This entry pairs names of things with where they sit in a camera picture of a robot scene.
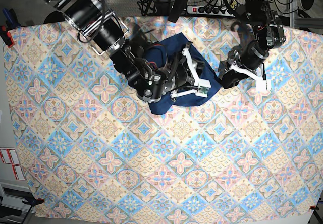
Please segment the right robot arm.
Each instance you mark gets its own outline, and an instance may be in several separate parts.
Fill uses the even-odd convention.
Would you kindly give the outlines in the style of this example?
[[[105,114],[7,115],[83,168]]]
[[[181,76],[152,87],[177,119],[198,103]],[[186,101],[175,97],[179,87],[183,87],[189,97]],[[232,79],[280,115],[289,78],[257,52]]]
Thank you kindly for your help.
[[[143,57],[146,50],[141,45],[126,39],[128,27],[105,0],[44,1],[62,13],[66,22],[77,30],[80,43],[94,41],[94,52],[111,58],[115,69],[126,77],[142,101],[156,103],[167,93],[172,100],[189,94],[207,97],[211,83],[200,78],[197,71],[203,68],[202,61],[191,56],[190,42],[159,67]]]

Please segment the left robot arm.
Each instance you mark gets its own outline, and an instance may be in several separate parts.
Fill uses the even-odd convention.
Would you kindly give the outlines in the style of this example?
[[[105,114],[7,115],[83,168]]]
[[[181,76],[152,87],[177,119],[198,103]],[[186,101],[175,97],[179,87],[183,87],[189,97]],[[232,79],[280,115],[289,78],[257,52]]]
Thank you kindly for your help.
[[[227,0],[223,2],[234,18],[251,25],[254,39],[244,49],[228,53],[221,79],[222,87],[233,88],[241,80],[251,78],[259,91],[270,90],[264,61],[271,49],[279,48],[286,41],[281,19],[271,10],[270,0],[245,0],[241,12],[233,9]]]

